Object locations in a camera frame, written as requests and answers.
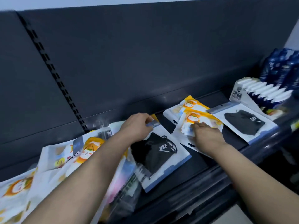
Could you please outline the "pile of cartoon print packets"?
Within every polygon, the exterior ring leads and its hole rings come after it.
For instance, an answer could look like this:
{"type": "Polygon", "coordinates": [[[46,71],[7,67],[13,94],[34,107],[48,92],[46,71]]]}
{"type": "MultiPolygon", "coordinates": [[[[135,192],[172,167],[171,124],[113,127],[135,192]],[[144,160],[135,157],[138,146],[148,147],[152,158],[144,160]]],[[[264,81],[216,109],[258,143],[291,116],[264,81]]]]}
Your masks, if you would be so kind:
{"type": "MultiPolygon", "coordinates": [[[[37,167],[0,183],[0,224],[21,224],[63,180],[81,166],[124,121],[92,130],[76,139],[42,148],[37,167]]],[[[131,214],[141,193],[136,165],[124,153],[113,180],[91,224],[105,222],[124,206],[115,219],[131,214]]]]}

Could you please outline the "person's left hand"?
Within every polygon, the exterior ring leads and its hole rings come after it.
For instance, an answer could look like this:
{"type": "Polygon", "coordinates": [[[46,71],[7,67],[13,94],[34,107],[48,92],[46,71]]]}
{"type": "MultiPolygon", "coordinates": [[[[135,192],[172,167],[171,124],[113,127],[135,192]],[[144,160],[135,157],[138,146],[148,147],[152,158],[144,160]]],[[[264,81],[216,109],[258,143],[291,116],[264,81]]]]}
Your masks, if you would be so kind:
{"type": "Polygon", "coordinates": [[[152,126],[140,126],[139,114],[131,115],[121,126],[119,133],[124,136],[129,145],[144,140],[153,130],[152,126]]]}

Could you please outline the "dark metal shelf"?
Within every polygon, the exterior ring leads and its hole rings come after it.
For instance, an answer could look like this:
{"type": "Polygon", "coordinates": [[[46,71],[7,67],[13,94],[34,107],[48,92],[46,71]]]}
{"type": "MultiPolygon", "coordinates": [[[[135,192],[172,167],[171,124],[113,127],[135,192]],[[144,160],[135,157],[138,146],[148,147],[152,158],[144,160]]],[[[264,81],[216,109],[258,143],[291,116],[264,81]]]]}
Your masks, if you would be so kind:
{"type": "Polygon", "coordinates": [[[0,11],[0,182],[25,172],[42,147],[83,135],[17,13],[30,22],[89,130],[188,95],[209,107],[274,48],[299,0],[197,0],[0,11]]]}

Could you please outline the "person's right forearm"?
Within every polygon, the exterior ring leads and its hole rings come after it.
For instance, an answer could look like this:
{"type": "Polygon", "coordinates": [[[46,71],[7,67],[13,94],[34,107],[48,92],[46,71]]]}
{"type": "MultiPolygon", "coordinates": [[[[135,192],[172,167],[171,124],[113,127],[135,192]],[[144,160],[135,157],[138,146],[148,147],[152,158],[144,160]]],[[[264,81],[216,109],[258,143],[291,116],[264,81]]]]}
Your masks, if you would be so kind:
{"type": "Polygon", "coordinates": [[[229,176],[257,224],[299,224],[299,195],[227,143],[202,150],[229,176]]]}

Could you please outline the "white cardboard display box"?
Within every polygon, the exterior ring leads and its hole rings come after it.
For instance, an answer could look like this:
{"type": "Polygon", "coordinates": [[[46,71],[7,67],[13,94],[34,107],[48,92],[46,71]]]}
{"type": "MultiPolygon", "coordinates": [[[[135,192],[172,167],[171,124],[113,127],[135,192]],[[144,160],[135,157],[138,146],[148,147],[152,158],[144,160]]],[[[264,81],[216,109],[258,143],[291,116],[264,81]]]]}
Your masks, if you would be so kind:
{"type": "Polygon", "coordinates": [[[285,106],[288,101],[290,101],[292,97],[293,90],[286,90],[285,92],[274,95],[271,94],[267,96],[261,106],[258,106],[242,89],[241,85],[239,85],[236,81],[234,84],[234,88],[231,92],[229,100],[231,102],[237,102],[245,105],[251,110],[260,113],[261,115],[267,117],[270,120],[276,120],[284,115],[286,115],[289,109],[285,106]]]}

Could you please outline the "person's left forearm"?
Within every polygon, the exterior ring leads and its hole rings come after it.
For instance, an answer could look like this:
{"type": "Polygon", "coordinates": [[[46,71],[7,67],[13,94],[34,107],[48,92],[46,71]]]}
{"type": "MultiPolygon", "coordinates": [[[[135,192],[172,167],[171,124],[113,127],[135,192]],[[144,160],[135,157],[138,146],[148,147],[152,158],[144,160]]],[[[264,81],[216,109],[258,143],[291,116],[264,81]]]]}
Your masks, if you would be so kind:
{"type": "Polygon", "coordinates": [[[125,150],[145,137],[118,132],[60,183],[23,224],[89,224],[125,150]]]}

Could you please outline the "slotted shelf upright strip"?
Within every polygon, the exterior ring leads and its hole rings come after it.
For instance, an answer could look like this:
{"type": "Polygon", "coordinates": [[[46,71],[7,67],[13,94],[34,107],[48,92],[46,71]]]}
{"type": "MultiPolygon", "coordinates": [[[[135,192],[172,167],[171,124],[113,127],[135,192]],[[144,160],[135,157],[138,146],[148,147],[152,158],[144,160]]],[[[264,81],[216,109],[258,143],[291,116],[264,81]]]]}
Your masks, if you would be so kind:
{"type": "Polygon", "coordinates": [[[80,124],[81,128],[85,133],[89,132],[89,129],[80,114],[74,100],[71,97],[71,94],[69,93],[68,89],[66,88],[65,84],[63,83],[63,80],[61,76],[59,75],[58,71],[56,70],[53,61],[51,60],[47,49],[43,46],[42,41],[40,40],[40,37],[38,36],[37,32],[33,29],[32,25],[28,20],[26,20],[21,13],[16,12],[18,18],[20,19],[20,22],[24,26],[26,32],[28,33],[31,41],[35,45],[37,51],[39,52],[41,58],[43,59],[46,67],[48,68],[50,74],[52,75],[53,79],[55,80],[59,90],[62,92],[63,97],[65,98],[66,102],[70,106],[72,112],[74,113],[78,123],[80,124]]]}

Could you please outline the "black mask packet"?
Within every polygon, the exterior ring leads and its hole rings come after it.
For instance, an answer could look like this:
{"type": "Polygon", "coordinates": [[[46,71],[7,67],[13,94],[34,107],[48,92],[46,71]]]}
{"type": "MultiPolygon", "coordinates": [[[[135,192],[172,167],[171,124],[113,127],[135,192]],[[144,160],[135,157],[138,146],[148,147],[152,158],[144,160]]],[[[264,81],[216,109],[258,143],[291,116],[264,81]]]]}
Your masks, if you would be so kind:
{"type": "Polygon", "coordinates": [[[245,105],[227,102],[207,110],[249,145],[278,130],[279,126],[245,105]]]}
{"type": "Polygon", "coordinates": [[[136,177],[146,193],[191,159],[191,154],[157,120],[147,124],[153,130],[130,146],[136,163],[136,177]]]}

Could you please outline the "orange cartoon mask packet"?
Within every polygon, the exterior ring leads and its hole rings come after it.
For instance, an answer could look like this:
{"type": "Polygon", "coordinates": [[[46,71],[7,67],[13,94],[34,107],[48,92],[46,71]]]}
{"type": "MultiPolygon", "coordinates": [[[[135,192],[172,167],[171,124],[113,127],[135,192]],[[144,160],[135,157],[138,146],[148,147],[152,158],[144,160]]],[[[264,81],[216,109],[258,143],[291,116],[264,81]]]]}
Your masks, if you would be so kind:
{"type": "Polygon", "coordinates": [[[210,158],[207,154],[201,152],[195,144],[195,133],[191,127],[196,121],[206,123],[211,128],[218,128],[220,132],[224,127],[224,124],[212,114],[208,112],[202,112],[195,109],[185,109],[175,127],[172,135],[178,139],[178,141],[185,147],[188,147],[194,151],[197,151],[210,158]]]}
{"type": "Polygon", "coordinates": [[[175,105],[163,112],[163,116],[171,123],[177,125],[185,109],[194,109],[201,112],[207,112],[209,107],[194,99],[191,95],[186,97],[178,105],[175,105]]]}

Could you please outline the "row of blue white sachets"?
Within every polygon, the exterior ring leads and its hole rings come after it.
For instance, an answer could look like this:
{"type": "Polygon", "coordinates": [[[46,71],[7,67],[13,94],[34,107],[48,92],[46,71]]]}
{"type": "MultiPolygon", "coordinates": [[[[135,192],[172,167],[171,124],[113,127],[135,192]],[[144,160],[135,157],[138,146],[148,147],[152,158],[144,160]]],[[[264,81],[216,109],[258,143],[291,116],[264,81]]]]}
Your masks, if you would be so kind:
{"type": "Polygon", "coordinates": [[[280,86],[274,86],[252,78],[241,79],[237,83],[258,106],[261,106],[267,96],[271,94],[279,95],[286,91],[285,88],[280,88],[280,86]]]}

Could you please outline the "person's right hand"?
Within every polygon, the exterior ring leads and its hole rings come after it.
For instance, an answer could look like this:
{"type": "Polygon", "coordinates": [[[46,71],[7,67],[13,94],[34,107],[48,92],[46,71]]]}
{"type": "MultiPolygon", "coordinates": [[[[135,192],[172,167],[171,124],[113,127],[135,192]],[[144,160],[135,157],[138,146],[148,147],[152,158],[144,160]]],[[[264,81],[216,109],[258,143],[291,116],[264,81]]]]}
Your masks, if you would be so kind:
{"type": "Polygon", "coordinates": [[[201,152],[211,158],[214,158],[219,149],[227,145],[218,128],[213,128],[213,132],[210,133],[195,133],[195,143],[201,152]]]}

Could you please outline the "stack of dark blue packs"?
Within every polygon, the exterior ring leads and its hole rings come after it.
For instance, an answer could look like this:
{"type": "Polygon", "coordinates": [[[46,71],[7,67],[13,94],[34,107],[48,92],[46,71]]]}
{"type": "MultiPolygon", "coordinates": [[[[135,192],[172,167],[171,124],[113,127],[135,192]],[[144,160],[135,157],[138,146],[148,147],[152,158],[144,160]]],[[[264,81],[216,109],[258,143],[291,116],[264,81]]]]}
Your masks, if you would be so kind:
{"type": "Polygon", "coordinates": [[[279,89],[299,90],[299,50],[275,48],[264,59],[259,80],[279,89]]]}

